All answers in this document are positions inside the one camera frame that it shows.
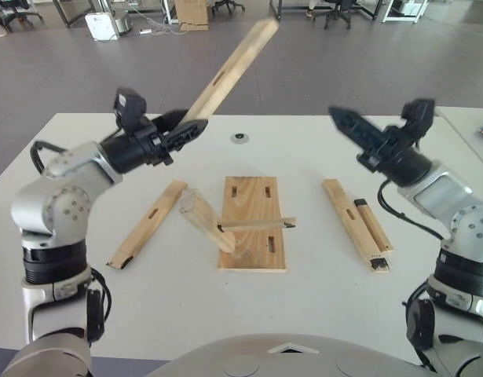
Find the wooden stick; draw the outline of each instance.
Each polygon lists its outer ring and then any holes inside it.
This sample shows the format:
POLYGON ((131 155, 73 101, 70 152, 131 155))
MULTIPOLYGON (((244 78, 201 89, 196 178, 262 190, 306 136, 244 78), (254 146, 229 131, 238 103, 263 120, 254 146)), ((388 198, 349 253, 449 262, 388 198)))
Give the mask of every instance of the wooden stick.
POLYGON ((112 260, 107 265, 115 269, 126 267, 158 229, 166 215, 180 198, 181 192, 186 188, 187 184, 185 182, 176 180, 171 182, 152 205, 151 209, 148 210, 147 214, 134 227, 133 232, 119 246, 119 249, 117 249, 112 260))
POLYGON ((376 273, 389 272, 390 267, 387 260, 381 256, 377 244, 363 222, 360 213, 348 199, 339 181, 327 179, 323 181, 323 187, 364 262, 376 273))
POLYGON ((197 98, 181 123, 210 118, 278 27, 279 24, 273 18, 257 22, 197 98))
POLYGON ((180 213, 199 229, 206 237, 215 242, 225 253, 233 254, 236 238, 231 232, 222 232, 218 228, 220 221, 210 204, 195 189, 185 190, 180 198, 180 213))
POLYGON ((295 228, 296 218, 278 218, 276 220, 222 221, 219 225, 224 232, 247 232, 265 229, 295 228))
POLYGON ((390 240, 388 240, 388 237, 384 233, 384 230, 382 230, 379 221, 377 221, 377 218, 375 218, 372 209, 367 204, 367 200, 356 199, 354 200, 354 205, 357 206, 358 212, 367 226, 368 231, 372 235, 375 244, 377 244, 379 251, 382 253, 393 251, 393 246, 391 245, 390 240))

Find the wooden peg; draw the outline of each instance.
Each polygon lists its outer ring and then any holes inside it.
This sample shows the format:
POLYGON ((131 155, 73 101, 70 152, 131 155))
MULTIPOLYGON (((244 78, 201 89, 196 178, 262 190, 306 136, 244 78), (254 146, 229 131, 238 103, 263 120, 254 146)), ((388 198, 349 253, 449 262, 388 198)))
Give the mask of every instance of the wooden peg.
POLYGON ((222 221, 219 225, 224 232, 247 232, 265 229, 295 228, 296 218, 278 218, 276 220, 222 221))
POLYGON ((222 232, 220 218, 198 190, 187 189, 180 198, 180 213, 199 229, 206 237, 215 242, 225 253, 234 253, 236 238, 231 232, 222 232))
POLYGON ((171 208, 180 198, 181 192, 186 188, 187 184, 185 182, 177 180, 171 182, 121 246, 119 246, 119 249, 117 249, 112 260, 107 265, 115 269, 126 267, 158 229, 164 218, 170 213, 171 208))

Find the white box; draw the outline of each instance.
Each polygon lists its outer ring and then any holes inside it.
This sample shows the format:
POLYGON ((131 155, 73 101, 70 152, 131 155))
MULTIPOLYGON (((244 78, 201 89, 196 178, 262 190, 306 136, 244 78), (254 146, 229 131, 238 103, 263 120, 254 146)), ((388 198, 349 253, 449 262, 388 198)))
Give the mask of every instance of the white box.
POLYGON ((114 17, 110 13, 89 13, 84 18, 95 41, 115 41, 119 39, 114 17))

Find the gray floor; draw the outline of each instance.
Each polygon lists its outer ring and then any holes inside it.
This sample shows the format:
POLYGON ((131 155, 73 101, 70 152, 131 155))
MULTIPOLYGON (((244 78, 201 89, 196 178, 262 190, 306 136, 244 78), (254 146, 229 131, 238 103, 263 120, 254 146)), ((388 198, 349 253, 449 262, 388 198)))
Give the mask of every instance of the gray floor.
MULTIPOLYGON (((51 5, 40 7, 44 24, 16 23, 0 38, 0 173, 57 112, 110 112, 118 86, 144 95, 149 112, 188 107, 254 21, 270 14, 266 0, 244 3, 245 13, 218 15, 208 32, 110 43, 94 42, 82 23, 65 29, 51 5)), ((433 2, 416 25, 358 14, 350 31, 342 21, 324 31, 323 20, 313 26, 302 12, 285 13, 218 113, 327 114, 340 104, 394 115, 423 96, 483 107, 483 2, 433 2)), ((0 350, 0 371, 12 354, 0 350)), ((161 364, 96 359, 95 370, 145 375, 161 364)))

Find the wooden board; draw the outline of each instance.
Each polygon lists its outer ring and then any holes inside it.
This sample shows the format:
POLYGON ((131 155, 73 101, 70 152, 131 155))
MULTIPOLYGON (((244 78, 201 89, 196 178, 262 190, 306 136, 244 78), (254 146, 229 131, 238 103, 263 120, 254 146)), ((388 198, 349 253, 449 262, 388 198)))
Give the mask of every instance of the wooden board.
POLYGON ((323 187, 365 264, 375 273, 389 272, 387 260, 381 255, 358 209, 351 203, 339 181, 326 179, 323 187))
POLYGON ((390 240, 388 240, 388 236, 384 233, 381 224, 377 221, 367 201, 365 199, 355 199, 354 205, 357 206, 358 212, 372 235, 379 251, 382 253, 393 251, 393 246, 390 240))
POLYGON ((236 239, 231 232, 218 228, 220 218, 210 204, 195 189, 187 189, 180 198, 180 213, 225 253, 235 252, 236 239))
MULTIPOLYGON (((273 220, 281 218, 277 179, 227 177, 221 221, 273 220)), ((218 268, 232 271, 284 272, 282 229, 234 232, 238 258, 223 252, 218 268)))
POLYGON ((121 246, 119 246, 119 249, 117 249, 112 260, 107 265, 115 269, 126 267, 158 229, 164 218, 170 213, 171 208, 180 198, 181 192, 186 188, 187 184, 185 182, 177 180, 171 182, 121 246))
POLYGON ((272 17, 257 22, 200 94, 181 123, 210 118, 278 27, 279 24, 272 17))

